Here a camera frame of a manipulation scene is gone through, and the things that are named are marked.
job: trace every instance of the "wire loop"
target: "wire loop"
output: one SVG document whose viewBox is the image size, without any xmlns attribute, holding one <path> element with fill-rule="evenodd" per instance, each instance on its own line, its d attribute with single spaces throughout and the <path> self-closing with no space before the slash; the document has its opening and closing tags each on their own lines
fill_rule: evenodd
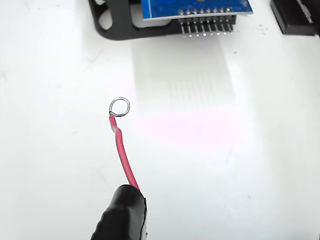
<svg viewBox="0 0 320 240">
<path fill-rule="evenodd" d="M 122 101 L 125 101 L 126 102 L 126 110 L 124 113 L 121 113 L 121 114 L 117 114 L 115 112 L 112 111 L 112 107 L 114 106 L 115 102 L 116 101 L 119 101 L 119 100 L 122 100 Z M 125 115 L 127 115 L 130 111 L 130 102 L 128 99 L 126 99 L 125 97 L 116 97 L 115 99 L 112 100 L 111 104 L 110 104 L 110 107 L 109 107 L 109 114 L 110 116 L 114 116 L 114 117 L 123 117 Z"/>
</svg>

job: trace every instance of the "metal pin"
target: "metal pin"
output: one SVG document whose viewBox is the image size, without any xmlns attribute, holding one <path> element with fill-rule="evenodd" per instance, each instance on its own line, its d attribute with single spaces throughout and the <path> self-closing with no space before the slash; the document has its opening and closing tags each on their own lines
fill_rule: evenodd
<svg viewBox="0 0 320 240">
<path fill-rule="evenodd" d="M 187 22 L 186 23 L 187 27 L 188 27 L 188 32 L 189 32 L 189 37 L 191 38 L 192 37 L 192 34 L 191 34 L 191 27 L 190 27 L 190 23 Z"/>
<path fill-rule="evenodd" d="M 194 29 L 195 29 L 195 35 L 196 35 L 197 37 L 199 37 L 199 31 L 198 31 L 197 23 L 194 21 L 193 24 L 194 24 Z"/>
<path fill-rule="evenodd" d="M 215 29 L 215 31 L 216 31 L 216 34 L 217 35 L 220 35 L 220 32 L 219 32 L 219 30 L 218 30 L 218 26 L 217 26 L 217 24 L 216 24 L 216 21 L 214 21 L 214 29 Z"/>
<path fill-rule="evenodd" d="M 230 26 L 230 24 L 229 24 L 229 23 L 227 23 L 227 26 L 228 26 L 228 30 L 229 30 L 230 34 L 233 34 L 233 33 L 234 33 L 234 31 L 232 30 L 232 28 L 231 28 L 231 26 Z"/>
<path fill-rule="evenodd" d="M 200 22 L 200 25 L 201 25 L 201 28 L 202 28 L 202 35 L 204 37 L 207 36 L 206 30 L 205 30 L 205 26 L 204 26 L 204 23 L 202 21 Z"/>
<path fill-rule="evenodd" d="M 211 26 L 210 26 L 210 22 L 209 22 L 209 21 L 206 21 L 206 23 L 207 23 L 207 25 L 208 25 L 210 35 L 212 36 L 212 35 L 213 35 L 213 32 L 212 32 L 212 29 L 211 29 Z"/>
<path fill-rule="evenodd" d="M 182 35 L 183 37 L 185 38 L 186 37 L 186 33 L 185 33 L 185 27 L 184 27 L 184 24 L 181 22 L 181 31 L 182 31 Z"/>
<path fill-rule="evenodd" d="M 222 32 L 223 32 L 223 35 L 226 35 L 226 30 L 225 30 L 225 26 L 223 24 L 223 22 L 221 22 L 221 28 L 222 28 Z"/>
</svg>

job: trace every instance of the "black electrical tape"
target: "black electrical tape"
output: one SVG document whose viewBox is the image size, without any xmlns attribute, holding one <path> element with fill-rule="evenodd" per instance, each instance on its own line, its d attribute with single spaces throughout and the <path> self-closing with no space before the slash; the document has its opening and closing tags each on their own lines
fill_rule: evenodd
<svg viewBox="0 0 320 240">
<path fill-rule="evenodd" d="M 141 192 L 122 185 L 114 193 L 91 240 L 145 240 L 147 203 Z"/>
</svg>

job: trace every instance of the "red insulation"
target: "red insulation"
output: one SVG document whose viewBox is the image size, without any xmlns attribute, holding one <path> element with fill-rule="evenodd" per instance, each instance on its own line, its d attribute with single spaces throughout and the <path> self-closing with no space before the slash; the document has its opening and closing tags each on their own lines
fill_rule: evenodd
<svg viewBox="0 0 320 240">
<path fill-rule="evenodd" d="M 131 186 L 134 186 L 135 188 L 139 189 L 138 183 L 135 179 L 134 173 L 132 172 L 132 169 L 130 167 L 130 164 L 127 158 L 123 137 L 122 137 L 122 131 L 120 128 L 118 128 L 116 118 L 114 116 L 110 116 L 109 120 L 110 120 L 112 131 L 115 133 L 116 148 L 118 150 L 119 157 L 120 157 L 126 178 L 128 179 L 129 184 Z"/>
</svg>

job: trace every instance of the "black mount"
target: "black mount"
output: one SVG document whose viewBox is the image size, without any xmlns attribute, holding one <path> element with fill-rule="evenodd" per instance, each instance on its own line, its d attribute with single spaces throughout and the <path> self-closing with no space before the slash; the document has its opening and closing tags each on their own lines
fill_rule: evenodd
<svg viewBox="0 0 320 240">
<path fill-rule="evenodd" d="M 105 3 L 99 5 L 96 0 L 88 0 L 93 16 L 93 21 L 97 32 L 104 38 L 111 40 L 139 39 L 156 36 L 165 36 L 181 34 L 181 24 L 177 19 L 173 19 L 165 26 L 151 26 L 139 28 L 132 23 L 130 5 L 140 4 L 141 0 L 105 0 Z M 104 29 L 99 23 L 101 15 L 110 9 L 112 17 L 112 26 Z M 232 16 L 228 22 L 231 26 L 236 24 L 236 16 Z"/>
</svg>

